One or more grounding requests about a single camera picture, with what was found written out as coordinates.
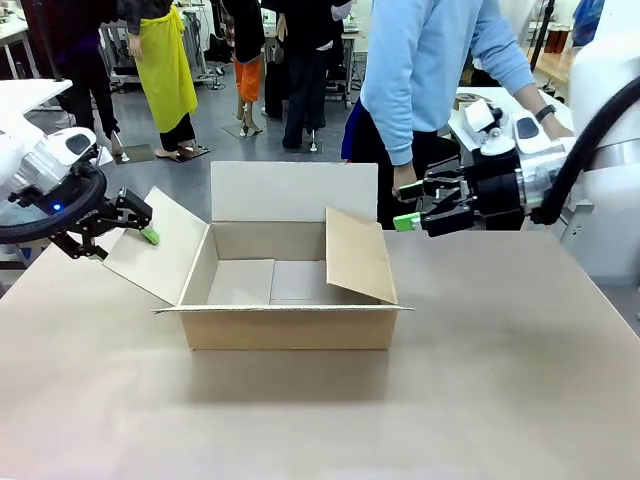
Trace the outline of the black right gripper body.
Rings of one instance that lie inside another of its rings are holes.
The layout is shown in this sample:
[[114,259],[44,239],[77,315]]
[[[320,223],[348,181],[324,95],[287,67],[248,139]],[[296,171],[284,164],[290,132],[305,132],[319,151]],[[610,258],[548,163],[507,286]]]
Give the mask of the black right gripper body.
[[477,210],[483,216],[495,216],[522,210],[517,170],[519,154],[515,148],[497,155],[472,151],[467,182],[476,197]]

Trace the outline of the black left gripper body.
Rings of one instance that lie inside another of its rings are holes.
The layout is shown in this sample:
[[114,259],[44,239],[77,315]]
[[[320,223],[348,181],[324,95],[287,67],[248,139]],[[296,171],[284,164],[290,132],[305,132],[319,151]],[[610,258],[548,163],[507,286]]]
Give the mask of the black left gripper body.
[[123,214],[114,201],[103,198],[79,220],[72,222],[69,231],[95,238],[117,228],[122,219]]

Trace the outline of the person's right hand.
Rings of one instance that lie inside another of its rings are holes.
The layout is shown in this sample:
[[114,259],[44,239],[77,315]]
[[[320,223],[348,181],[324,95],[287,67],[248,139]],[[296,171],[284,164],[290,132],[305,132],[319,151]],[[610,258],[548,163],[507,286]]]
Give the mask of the person's right hand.
[[417,176],[412,162],[395,166],[393,170],[393,194],[398,195],[400,190],[417,182]]

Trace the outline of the person's left hand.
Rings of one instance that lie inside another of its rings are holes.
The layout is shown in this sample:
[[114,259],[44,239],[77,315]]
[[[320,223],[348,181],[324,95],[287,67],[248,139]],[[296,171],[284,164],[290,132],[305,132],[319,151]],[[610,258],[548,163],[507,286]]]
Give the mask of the person's left hand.
[[555,116],[545,117],[541,125],[551,140],[574,137],[574,132],[566,128]]

